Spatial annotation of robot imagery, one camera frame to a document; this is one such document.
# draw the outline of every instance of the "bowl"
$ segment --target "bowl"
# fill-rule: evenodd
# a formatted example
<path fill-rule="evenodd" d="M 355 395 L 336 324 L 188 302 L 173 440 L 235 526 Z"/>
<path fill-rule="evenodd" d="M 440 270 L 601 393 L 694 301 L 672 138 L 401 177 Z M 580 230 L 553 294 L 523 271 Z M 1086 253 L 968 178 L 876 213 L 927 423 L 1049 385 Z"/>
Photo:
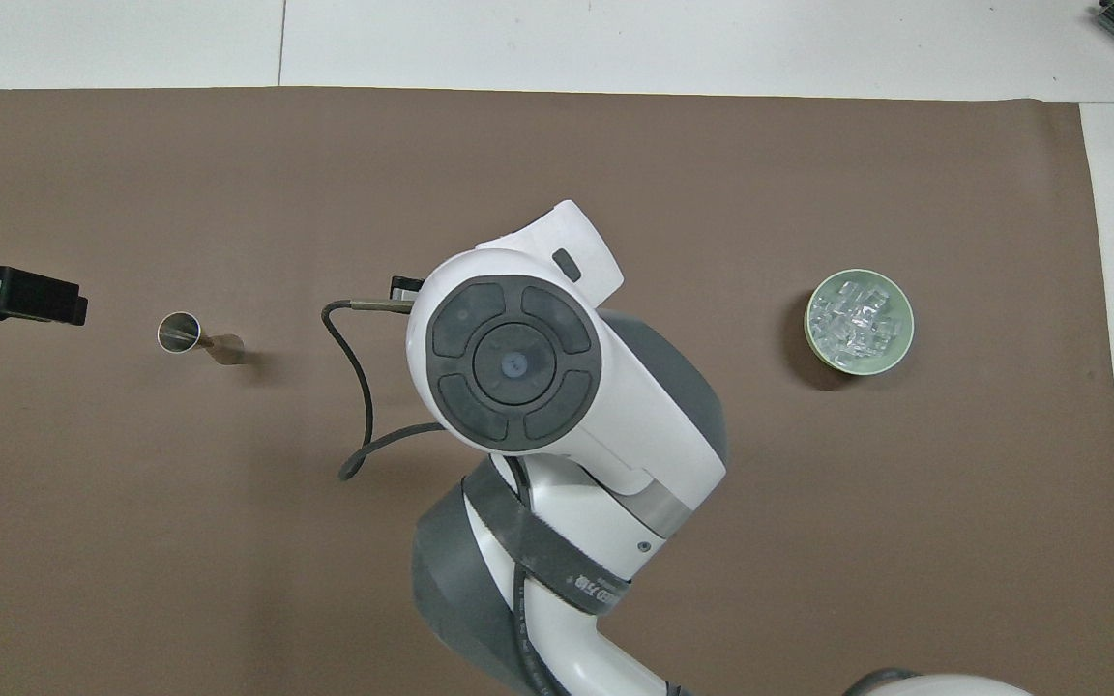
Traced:
<path fill-rule="evenodd" d="M 886 345 L 883 352 L 879 355 L 848 356 L 843 352 L 830 351 L 825 344 L 821 347 L 818 344 L 817 336 L 812 334 L 810 321 L 813 316 L 817 316 L 814 307 L 817 307 L 821 300 L 834 303 L 839 298 L 839 292 L 846 282 L 857 282 L 864 290 L 878 286 L 880 290 L 888 292 L 888 303 L 874 316 L 874 322 L 872 323 L 880 322 L 881 320 L 895 322 L 897 333 L 892 335 L 891 341 L 888 342 L 888 345 Z M 906 356 L 906 353 L 910 352 L 910 345 L 913 343 L 913 308 L 910 306 L 910 298 L 906 296 L 901 287 L 892 282 L 891 278 L 867 268 L 843 269 L 843 272 L 831 274 L 831 276 L 827 277 L 827 281 L 821 282 L 814 292 L 810 294 L 810 301 L 805 304 L 802 325 L 805 330 L 805 342 L 810 344 L 810 349 L 814 351 L 819 360 L 833 370 L 840 370 L 843 373 L 859 376 L 880 374 L 883 371 L 891 370 L 892 366 L 901 362 L 901 357 Z"/>

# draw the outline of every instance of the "velcro strap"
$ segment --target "velcro strap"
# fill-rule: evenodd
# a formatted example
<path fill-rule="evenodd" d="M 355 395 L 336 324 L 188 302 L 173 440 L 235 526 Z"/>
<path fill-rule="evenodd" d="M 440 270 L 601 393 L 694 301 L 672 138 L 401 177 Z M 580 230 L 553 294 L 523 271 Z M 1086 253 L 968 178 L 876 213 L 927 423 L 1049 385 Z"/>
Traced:
<path fill-rule="evenodd" d="M 463 479 L 463 494 L 514 562 L 567 605 L 605 616 L 631 589 L 524 507 L 490 461 Z"/>

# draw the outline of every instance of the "bowl of ice cubes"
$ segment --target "bowl of ice cubes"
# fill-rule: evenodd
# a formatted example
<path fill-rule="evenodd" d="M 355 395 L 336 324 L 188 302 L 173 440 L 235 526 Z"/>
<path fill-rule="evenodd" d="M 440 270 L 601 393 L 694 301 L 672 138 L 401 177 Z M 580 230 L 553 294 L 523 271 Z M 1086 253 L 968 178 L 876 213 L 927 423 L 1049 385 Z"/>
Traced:
<path fill-rule="evenodd" d="M 805 341 L 819 360 L 854 375 L 879 374 L 913 343 L 913 310 L 885 274 L 849 268 L 832 274 L 805 304 Z"/>

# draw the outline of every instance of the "black cable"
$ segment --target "black cable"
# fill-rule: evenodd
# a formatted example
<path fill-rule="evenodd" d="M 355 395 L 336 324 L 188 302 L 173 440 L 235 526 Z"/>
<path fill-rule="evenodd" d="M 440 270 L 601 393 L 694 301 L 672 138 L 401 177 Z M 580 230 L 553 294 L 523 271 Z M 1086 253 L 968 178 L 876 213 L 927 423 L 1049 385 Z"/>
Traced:
<path fill-rule="evenodd" d="M 526 467 L 518 458 L 505 458 L 509 472 L 514 474 L 514 487 L 518 501 L 527 510 L 531 510 L 531 480 L 527 477 Z M 531 639 L 527 637 L 527 612 L 525 605 L 527 571 L 522 563 L 514 563 L 514 644 L 518 650 L 518 659 L 522 661 L 522 672 L 531 688 L 540 696 L 570 696 L 569 692 L 557 682 L 557 677 L 548 669 L 539 654 L 536 653 Z"/>
<path fill-rule="evenodd" d="M 355 369 L 355 376 L 359 378 L 359 388 L 363 391 L 363 444 L 360 444 L 363 447 L 372 441 L 372 390 L 368 386 L 368 376 L 363 374 L 363 365 L 359 364 L 359 357 L 355 356 L 355 352 L 350 349 L 346 340 L 338 332 L 338 326 L 333 326 L 333 322 L 329 320 L 329 313 L 334 312 L 334 310 L 349 308 L 350 300 L 340 300 L 336 303 L 324 305 L 324 310 L 321 310 L 321 323 L 326 325 L 329 335 L 332 335 L 333 340 L 338 342 L 338 347 L 341 349 L 341 352 L 346 354 L 350 366 Z"/>
<path fill-rule="evenodd" d="M 883 668 L 880 670 L 872 670 L 863 678 L 859 678 L 858 682 L 853 683 L 853 686 L 847 688 L 844 696 L 863 696 L 866 693 L 872 690 L 880 684 L 886 682 L 898 682 L 902 678 L 910 677 L 922 677 L 916 670 L 906 670 L 901 668 Z"/>
<path fill-rule="evenodd" d="M 338 479 L 350 480 L 350 477 L 353 477 L 359 472 L 359 467 L 363 465 L 363 460 L 367 459 L 372 452 L 380 450 L 381 447 L 393 444 L 393 442 L 402 440 L 403 437 L 419 435 L 421 432 L 432 432 L 434 430 L 446 430 L 446 427 L 439 422 L 408 424 L 405 428 L 394 430 L 389 433 L 389 435 L 378 437 L 377 440 L 360 447 L 354 454 L 346 458 L 346 462 L 341 464 L 341 469 L 338 470 Z"/>

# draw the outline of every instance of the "green bowl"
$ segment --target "green bowl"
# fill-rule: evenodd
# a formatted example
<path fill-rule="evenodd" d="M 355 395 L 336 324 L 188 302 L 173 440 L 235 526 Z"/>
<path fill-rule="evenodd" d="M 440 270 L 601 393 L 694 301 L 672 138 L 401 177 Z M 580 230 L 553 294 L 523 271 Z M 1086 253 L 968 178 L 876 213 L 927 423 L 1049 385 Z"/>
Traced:
<path fill-rule="evenodd" d="M 814 344 L 814 336 L 810 335 L 810 306 L 814 304 L 814 300 L 818 296 L 825 296 L 825 298 L 832 300 L 833 296 L 837 296 L 837 291 L 840 291 L 840 286 L 850 281 L 862 283 L 862 285 L 876 283 L 876 285 L 888 291 L 888 304 L 879 313 L 879 318 L 892 317 L 900 322 L 901 332 L 888 344 L 888 347 L 883 351 L 883 355 L 853 357 L 847 364 L 838 365 L 836 362 L 832 362 L 831 355 L 819 351 L 818 345 Z M 810 294 L 810 300 L 805 304 L 805 313 L 802 317 L 802 326 L 805 331 L 805 342 L 810 344 L 810 349 L 814 351 L 819 360 L 827 363 L 833 370 L 867 376 L 891 370 L 893 365 L 901 362 L 901 357 L 906 356 L 906 353 L 910 352 L 910 345 L 913 343 L 913 308 L 910 307 L 910 298 L 906 296 L 900 286 L 888 276 L 885 276 L 885 274 L 869 272 L 867 268 L 849 268 L 844 269 L 844 272 L 831 274 L 827 281 L 821 282 L 814 292 Z"/>

